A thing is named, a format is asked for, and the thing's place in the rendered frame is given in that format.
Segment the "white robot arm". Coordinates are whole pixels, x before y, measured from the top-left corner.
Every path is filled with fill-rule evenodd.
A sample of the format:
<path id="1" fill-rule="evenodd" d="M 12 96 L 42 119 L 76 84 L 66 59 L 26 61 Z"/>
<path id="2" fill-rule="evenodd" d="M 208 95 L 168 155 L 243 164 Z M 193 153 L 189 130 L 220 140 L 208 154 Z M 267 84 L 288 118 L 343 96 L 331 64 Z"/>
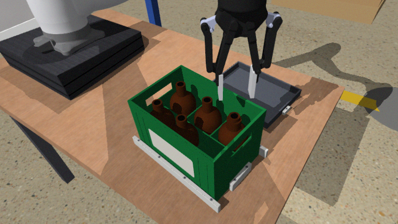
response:
<path id="1" fill-rule="evenodd" d="M 33 39 L 41 53 L 55 50 L 71 55 L 91 42 L 105 37 L 105 32 L 90 27 L 92 12 L 120 5 L 128 0 L 26 0 L 43 35 Z"/>

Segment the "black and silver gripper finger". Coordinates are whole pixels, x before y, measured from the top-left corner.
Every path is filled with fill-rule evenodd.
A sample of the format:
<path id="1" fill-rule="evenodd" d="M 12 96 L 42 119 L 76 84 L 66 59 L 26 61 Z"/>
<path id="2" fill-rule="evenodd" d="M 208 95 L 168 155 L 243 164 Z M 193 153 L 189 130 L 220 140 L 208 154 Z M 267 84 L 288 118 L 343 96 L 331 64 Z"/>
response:
<path id="1" fill-rule="evenodd" d="M 216 62 L 212 60 L 212 35 L 215 30 L 215 16 L 208 19 L 201 18 L 201 30 L 205 36 L 205 57 L 206 57 L 206 70 L 208 73 L 214 72 L 216 76 L 216 85 L 218 86 L 219 100 L 223 100 L 223 69 L 228 57 L 230 46 L 233 43 L 235 33 L 238 28 L 237 20 L 232 20 L 228 29 L 227 35 L 223 32 L 223 37 L 218 52 Z"/>
<path id="2" fill-rule="evenodd" d="M 251 99 L 254 98 L 255 86 L 259 80 L 259 74 L 261 74 L 261 69 L 270 68 L 271 66 L 276 35 L 282 22 L 283 21 L 279 12 L 277 11 L 273 13 L 268 12 L 268 16 L 266 18 L 267 26 L 265 32 L 262 58 L 259 59 L 254 21 L 251 18 L 247 19 L 246 21 L 247 32 L 248 32 L 248 44 L 251 55 L 251 61 L 252 61 L 252 65 L 250 66 L 250 76 L 249 76 L 249 86 L 248 86 L 248 92 Z"/>

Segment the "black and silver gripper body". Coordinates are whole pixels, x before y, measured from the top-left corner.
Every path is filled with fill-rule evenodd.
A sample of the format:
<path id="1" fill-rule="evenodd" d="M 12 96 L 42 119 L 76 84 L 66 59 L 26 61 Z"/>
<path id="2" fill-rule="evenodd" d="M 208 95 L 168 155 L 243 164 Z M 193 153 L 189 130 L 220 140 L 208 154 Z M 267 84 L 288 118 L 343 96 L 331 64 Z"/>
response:
<path id="1" fill-rule="evenodd" d="M 230 22 L 237 20 L 238 28 L 234 38 L 248 37 L 246 21 L 250 18 L 253 19 L 256 31 L 268 16 L 266 1 L 218 0 L 215 21 L 227 35 Z"/>

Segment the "green plastic crate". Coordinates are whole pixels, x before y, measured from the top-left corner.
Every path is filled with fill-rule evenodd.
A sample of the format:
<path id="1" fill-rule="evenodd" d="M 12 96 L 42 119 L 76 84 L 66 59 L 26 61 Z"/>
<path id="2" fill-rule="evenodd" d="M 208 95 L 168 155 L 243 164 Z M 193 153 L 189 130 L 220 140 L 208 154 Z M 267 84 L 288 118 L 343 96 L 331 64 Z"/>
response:
<path id="1" fill-rule="evenodd" d="M 202 98 L 212 98 L 212 105 L 222 116 L 222 125 L 231 112 L 241 116 L 245 128 L 227 145 L 218 141 L 220 125 L 210 135 L 196 127 L 200 144 L 196 147 L 160 120 L 152 116 L 152 103 L 147 106 L 146 99 L 172 84 L 172 89 L 160 98 L 163 107 L 170 109 L 170 98 L 176 92 L 176 83 L 184 81 L 186 90 L 196 99 L 196 110 L 187 116 L 187 122 L 194 125 L 195 112 L 202 107 Z M 218 201 L 229 189 L 230 182 L 248 163 L 259 155 L 261 137 L 267 109 L 223 87 L 223 100 L 218 97 L 215 82 L 188 69 L 176 73 L 157 85 L 142 103 L 135 125 L 145 144 L 198 185 L 213 199 Z M 248 136 L 248 139 L 234 152 L 233 150 Z"/>

